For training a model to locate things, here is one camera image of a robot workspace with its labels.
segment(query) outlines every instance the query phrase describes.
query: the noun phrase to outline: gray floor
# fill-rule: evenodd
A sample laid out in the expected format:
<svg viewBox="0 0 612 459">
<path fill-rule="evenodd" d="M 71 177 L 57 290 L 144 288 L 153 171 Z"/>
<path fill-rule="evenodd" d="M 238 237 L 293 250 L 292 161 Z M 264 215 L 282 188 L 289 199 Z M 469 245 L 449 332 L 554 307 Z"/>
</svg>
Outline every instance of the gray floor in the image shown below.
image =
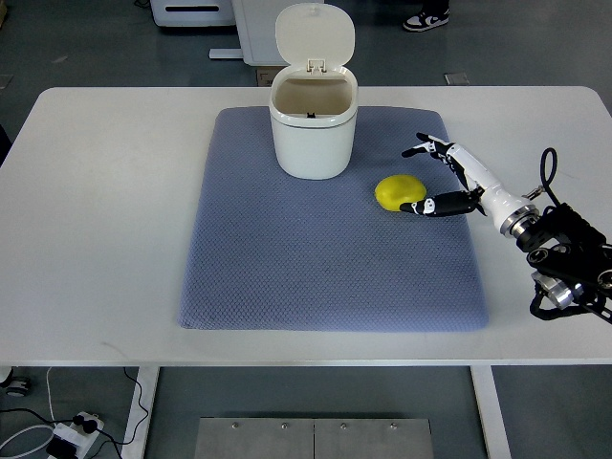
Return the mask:
<svg viewBox="0 0 612 459">
<path fill-rule="evenodd" d="M 254 69 L 243 62 L 208 60 L 210 48 L 239 46 L 234 28 L 161 30 L 151 11 L 131 0 L 7 3 L 0 75 L 12 80 L 0 90 L 0 124 L 13 140 L 38 95 L 55 86 L 255 85 Z M 588 86 L 612 110 L 610 0 L 452 0 L 449 24 L 421 34 L 400 27 L 419 10 L 416 1 L 329 3 L 349 12 L 356 25 L 348 67 L 362 86 L 444 85 L 444 73 L 465 72 L 472 85 Z M 38 379 L 44 375 L 41 369 L 21 370 Z M 105 370 L 113 375 L 104 380 L 101 369 L 56 371 L 65 372 L 68 381 L 75 372 L 75 378 L 93 384 L 87 400 L 69 384 L 57 387 L 69 416 L 91 406 L 111 420 L 109 427 L 121 429 L 132 386 L 119 369 Z M 608 366 L 496 369 L 514 457 L 612 458 L 612 440 L 605 434 L 612 429 L 605 395 L 611 371 Z M 107 383 L 100 387 L 99 381 Z M 33 391 L 23 405 L 44 412 L 46 387 L 36 388 L 38 395 Z M 433 389 L 435 396 L 428 392 Z M 168 369 L 158 395 L 148 459 L 190 459 L 198 418 L 229 413 L 423 416 L 431 419 L 437 458 L 485 454 L 465 369 Z M 0 397 L 3 408 L 20 402 Z M 8 416 L 0 419 L 0 442 L 27 423 Z M 114 456 L 105 447 L 99 457 Z"/>
</svg>

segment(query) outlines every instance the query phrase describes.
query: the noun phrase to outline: cable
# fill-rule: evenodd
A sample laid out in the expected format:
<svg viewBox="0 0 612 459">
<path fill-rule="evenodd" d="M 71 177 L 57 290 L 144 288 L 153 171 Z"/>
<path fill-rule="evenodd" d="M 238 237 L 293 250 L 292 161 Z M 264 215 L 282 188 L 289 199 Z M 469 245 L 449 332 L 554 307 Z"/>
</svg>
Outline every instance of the cable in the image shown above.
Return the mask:
<svg viewBox="0 0 612 459">
<path fill-rule="evenodd" d="M 51 421 L 49 421 L 49 420 L 43 418 L 42 416 L 40 416 L 35 411 L 32 411 L 31 409 L 27 409 L 27 408 L 0 409 L 0 413 L 14 413 L 14 412 L 26 412 L 26 413 L 30 413 L 30 414 L 32 414 L 33 416 L 35 416 L 36 418 L 38 418 L 40 421 L 42 421 L 45 424 L 71 423 L 73 421 L 72 419 L 61 419 L 61 420 L 52 419 Z"/>
<path fill-rule="evenodd" d="M 127 374 L 127 369 L 125 367 L 123 367 L 123 374 L 125 375 L 125 377 L 134 382 L 136 384 L 136 386 L 139 388 L 139 394 L 138 394 L 138 406 L 141 408 L 142 411 L 144 411 L 144 416 L 142 417 L 142 419 L 140 419 L 137 423 L 136 426 L 134 427 L 134 432 L 132 432 L 132 438 L 130 439 L 129 442 L 118 442 L 117 440 L 115 440 L 111 435 L 109 435 L 106 432 L 103 432 L 100 429 L 96 429 L 99 433 L 101 433 L 102 435 L 104 435 L 105 437 L 108 437 L 109 440 L 106 440 L 105 442 L 103 442 L 99 448 L 98 451 L 96 451 L 96 454 L 94 454 L 93 456 L 90 456 L 89 459 L 94 459 L 96 456 L 98 456 L 98 454 L 102 451 L 102 448 L 104 448 L 104 445 L 106 445 L 107 443 L 112 443 L 113 447 L 115 447 L 115 452 L 117 453 L 118 457 L 121 458 L 120 452 L 119 452 L 119 446 L 126 446 L 126 445 L 130 445 L 131 443 L 134 442 L 134 440 L 136 439 L 136 431 L 138 430 L 138 427 L 144 422 L 144 420 L 146 418 L 149 417 L 150 413 L 149 410 L 146 409 L 143 405 L 142 405 L 142 385 L 138 382 L 138 380 L 136 380 L 135 378 L 131 377 L 130 375 Z"/>
<path fill-rule="evenodd" d="M 16 456 L 0 456 L 0 459 L 17 459 L 19 457 L 29 456 L 30 454 L 33 454 L 33 453 L 37 452 L 38 450 L 43 449 L 44 447 L 49 445 L 51 443 L 51 441 L 53 440 L 53 438 L 54 438 L 54 430 L 53 430 L 53 428 L 51 426 L 47 426 L 47 425 L 44 425 L 44 424 L 39 424 L 37 426 L 30 426 L 30 427 L 24 428 L 23 430 L 19 430 L 17 433 L 15 433 L 11 437 L 9 437 L 9 439 L 6 440 L 2 445 L 0 445 L 0 451 L 2 450 L 3 447 L 8 445 L 12 440 L 17 438 L 19 435 L 22 435 L 22 434 L 24 434 L 24 433 L 26 433 L 26 432 L 28 432 L 30 430 L 34 430 L 35 428 L 47 428 L 48 430 L 51 431 L 51 436 L 49 437 L 49 439 L 47 441 L 45 441 L 45 443 L 43 443 L 39 447 L 36 447 L 34 449 L 30 449 L 28 452 L 22 452 L 21 454 L 17 454 Z"/>
<path fill-rule="evenodd" d="M 51 371 L 51 368 L 49 368 L 47 370 L 47 388 L 50 389 L 50 385 L 49 385 L 49 372 Z M 132 433 L 132 438 L 128 441 L 128 442 L 118 442 L 117 440 L 115 440 L 115 438 L 110 435 L 109 433 L 106 433 L 104 430 L 100 429 L 100 428 L 96 428 L 96 431 L 101 433 L 103 436 L 107 437 L 109 440 L 105 441 L 104 443 L 102 443 L 100 445 L 100 447 L 98 448 L 98 451 L 96 452 L 96 454 L 94 454 L 93 456 L 91 456 L 89 459 L 93 459 L 94 457 L 96 457 L 100 451 L 102 450 L 102 447 L 106 444 L 106 443 L 112 443 L 113 447 L 115 448 L 115 452 L 117 453 L 117 456 L 121 459 L 121 453 L 119 451 L 119 446 L 125 446 L 125 445 L 130 445 L 131 443 L 134 442 L 134 440 L 136 439 L 136 431 L 138 430 L 138 427 L 144 422 L 144 420 L 146 418 L 149 417 L 150 412 L 148 409 L 146 409 L 143 405 L 142 405 L 142 384 L 140 384 L 138 382 L 138 380 L 136 380 L 135 378 L 131 377 L 130 375 L 127 374 L 127 369 L 125 367 L 123 367 L 123 374 L 125 375 L 125 377 L 134 382 L 136 384 L 136 386 L 139 388 L 139 395 L 138 395 L 138 406 L 141 408 L 142 411 L 144 411 L 144 416 L 136 423 L 136 426 L 134 427 L 134 432 Z M 33 416 L 35 416 L 36 418 L 38 418 L 40 421 L 42 421 L 45 424 L 54 424 L 57 425 L 59 423 L 71 423 L 74 420 L 73 419 L 69 419 L 69 420 L 56 420 L 53 417 L 53 408 L 52 408 L 52 404 L 51 404 L 51 390 L 49 390 L 48 392 L 49 394 L 49 409 L 52 412 L 52 419 L 51 420 L 47 420 L 45 418 L 43 418 L 41 415 L 39 415 L 38 413 L 36 413 L 35 411 L 32 411 L 31 409 L 27 409 L 27 408 L 12 408 L 12 409 L 0 409 L 0 413 L 13 413 L 13 412 L 27 412 L 32 414 Z"/>
<path fill-rule="evenodd" d="M 549 155 L 553 159 L 553 166 L 552 166 L 551 173 L 547 178 L 546 177 L 546 161 L 548 160 Z M 558 207 L 561 205 L 561 202 L 559 201 L 559 199 L 557 199 L 557 196 L 555 196 L 555 193 L 553 193 L 553 190 L 551 189 L 551 183 L 555 179 L 555 174 L 557 174 L 557 151 L 552 147 L 546 148 L 544 152 L 542 153 L 542 157 L 540 158 L 540 162 L 539 162 L 539 178 L 542 181 L 542 186 L 544 187 L 544 190 L 550 196 L 555 206 Z"/>
<path fill-rule="evenodd" d="M 49 398 L 49 412 L 51 413 L 51 419 L 53 419 L 54 416 L 54 407 L 51 404 L 51 385 L 49 384 L 49 372 L 51 372 L 51 369 L 53 367 L 50 366 L 49 369 L 47 370 L 47 397 Z"/>
</svg>

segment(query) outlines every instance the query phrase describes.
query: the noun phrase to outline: open lid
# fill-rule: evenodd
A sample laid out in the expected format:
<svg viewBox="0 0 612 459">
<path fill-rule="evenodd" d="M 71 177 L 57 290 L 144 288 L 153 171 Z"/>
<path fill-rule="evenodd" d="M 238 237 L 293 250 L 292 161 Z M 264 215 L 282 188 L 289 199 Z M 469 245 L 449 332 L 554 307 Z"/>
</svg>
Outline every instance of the open lid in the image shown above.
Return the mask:
<svg viewBox="0 0 612 459">
<path fill-rule="evenodd" d="M 338 7 L 300 3 L 278 15 L 276 44 L 292 65 L 306 67 L 312 59 L 325 59 L 326 67 L 344 65 L 355 50 L 355 26 Z"/>
</svg>

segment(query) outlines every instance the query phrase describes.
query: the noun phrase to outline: gray textured mat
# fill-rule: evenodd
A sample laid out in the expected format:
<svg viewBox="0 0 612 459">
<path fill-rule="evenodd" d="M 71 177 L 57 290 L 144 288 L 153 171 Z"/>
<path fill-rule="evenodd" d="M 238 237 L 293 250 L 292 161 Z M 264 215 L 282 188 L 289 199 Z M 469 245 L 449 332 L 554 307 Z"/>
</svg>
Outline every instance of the gray textured mat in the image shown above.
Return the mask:
<svg viewBox="0 0 612 459">
<path fill-rule="evenodd" d="M 198 329 L 469 331 L 488 320 L 464 216 L 379 207 L 383 178 L 458 189 L 416 132 L 446 138 L 437 113 L 361 107 L 351 162 L 300 180 L 276 162 L 267 107 L 219 114 L 210 142 L 178 321 Z"/>
</svg>

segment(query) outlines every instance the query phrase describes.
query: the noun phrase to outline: shoe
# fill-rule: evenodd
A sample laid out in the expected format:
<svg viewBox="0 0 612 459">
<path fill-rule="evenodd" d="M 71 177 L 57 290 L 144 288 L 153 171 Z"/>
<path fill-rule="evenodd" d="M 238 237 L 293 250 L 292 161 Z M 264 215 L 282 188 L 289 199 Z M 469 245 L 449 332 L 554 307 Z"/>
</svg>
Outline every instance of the shoe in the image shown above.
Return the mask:
<svg viewBox="0 0 612 459">
<path fill-rule="evenodd" d="M 443 14 L 429 14 L 421 11 L 416 16 L 406 19 L 402 24 L 407 32 L 424 32 L 435 27 L 444 26 L 448 22 L 448 10 Z"/>
</svg>

